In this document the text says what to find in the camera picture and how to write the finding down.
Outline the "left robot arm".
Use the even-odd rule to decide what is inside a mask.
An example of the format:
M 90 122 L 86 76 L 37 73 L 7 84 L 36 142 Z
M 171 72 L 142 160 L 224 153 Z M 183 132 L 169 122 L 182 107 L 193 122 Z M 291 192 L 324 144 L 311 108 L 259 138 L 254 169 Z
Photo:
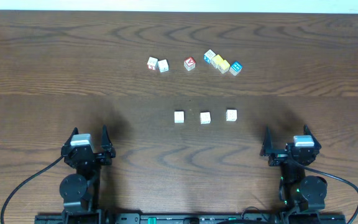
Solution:
M 111 215 L 99 208 L 99 190 L 102 166 L 110 166 L 116 151 L 103 126 L 101 135 L 103 152 L 94 152 L 90 134 L 80 134 L 75 128 L 61 148 L 64 162 L 75 169 L 60 184 L 63 199 L 63 223 L 109 223 Z

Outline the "white block green Z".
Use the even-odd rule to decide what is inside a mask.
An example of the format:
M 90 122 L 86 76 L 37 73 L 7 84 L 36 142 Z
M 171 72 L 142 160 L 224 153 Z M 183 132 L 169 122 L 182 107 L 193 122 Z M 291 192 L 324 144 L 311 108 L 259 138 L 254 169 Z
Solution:
M 183 111 L 175 111 L 174 112 L 174 122 L 175 123 L 184 123 L 185 121 L 185 113 Z

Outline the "white block letter M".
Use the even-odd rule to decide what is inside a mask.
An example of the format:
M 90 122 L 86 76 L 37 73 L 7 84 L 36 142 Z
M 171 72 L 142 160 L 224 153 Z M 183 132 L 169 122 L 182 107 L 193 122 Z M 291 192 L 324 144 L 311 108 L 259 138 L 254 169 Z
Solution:
M 228 109 L 226 110 L 226 121 L 236 121 L 237 120 L 237 110 Z

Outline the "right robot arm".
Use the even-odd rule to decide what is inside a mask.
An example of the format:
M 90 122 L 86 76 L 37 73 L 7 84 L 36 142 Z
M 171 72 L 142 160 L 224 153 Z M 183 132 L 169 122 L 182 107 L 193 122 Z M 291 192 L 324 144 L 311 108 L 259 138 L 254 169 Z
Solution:
M 322 177 L 305 174 L 320 149 L 320 143 L 307 126 L 302 135 L 294 136 L 293 142 L 283 149 L 273 147 L 270 130 L 265 130 L 260 155 L 268 157 L 269 166 L 279 166 L 281 170 L 279 199 L 286 205 L 278 213 L 281 223 L 320 222 L 318 213 L 325 208 L 328 184 Z

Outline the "white block soccer ball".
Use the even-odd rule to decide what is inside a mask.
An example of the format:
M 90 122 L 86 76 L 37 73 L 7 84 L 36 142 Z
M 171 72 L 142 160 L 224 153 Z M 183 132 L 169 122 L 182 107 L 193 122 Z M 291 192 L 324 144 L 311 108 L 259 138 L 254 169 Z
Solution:
M 200 123 L 201 124 L 209 124 L 210 122 L 211 122 L 210 112 L 201 112 L 200 113 Z

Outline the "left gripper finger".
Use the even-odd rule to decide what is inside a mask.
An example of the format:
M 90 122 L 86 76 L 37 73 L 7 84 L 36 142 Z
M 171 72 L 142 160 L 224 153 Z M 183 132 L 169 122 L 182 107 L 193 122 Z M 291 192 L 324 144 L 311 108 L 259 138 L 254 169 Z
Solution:
M 70 137 L 67 139 L 67 141 L 64 143 L 64 146 L 70 146 L 71 145 L 71 140 L 72 140 L 72 137 L 74 135 L 77 135 L 79 134 L 78 132 L 78 128 L 77 127 L 74 127 L 73 131 L 71 132 L 70 134 Z
M 103 130 L 102 130 L 101 147 L 104 149 L 104 151 L 107 151 L 107 152 L 113 151 L 113 145 L 109 138 L 107 126 L 105 124 L 103 125 Z

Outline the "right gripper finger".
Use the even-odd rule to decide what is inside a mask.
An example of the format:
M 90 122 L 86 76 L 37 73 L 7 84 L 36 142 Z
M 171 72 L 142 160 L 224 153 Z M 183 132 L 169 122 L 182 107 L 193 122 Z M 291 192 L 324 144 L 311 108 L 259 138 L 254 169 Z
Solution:
M 273 149 L 271 134 L 270 134 L 270 130 L 269 130 L 268 126 L 265 129 L 265 136 L 264 136 L 264 141 L 262 144 L 262 149 L 263 150 L 272 150 Z
M 303 133 L 304 133 L 304 135 L 311 136 L 311 138 L 315 144 L 318 143 L 318 141 L 313 136 L 312 132 L 310 131 L 309 127 L 306 124 L 303 126 Z

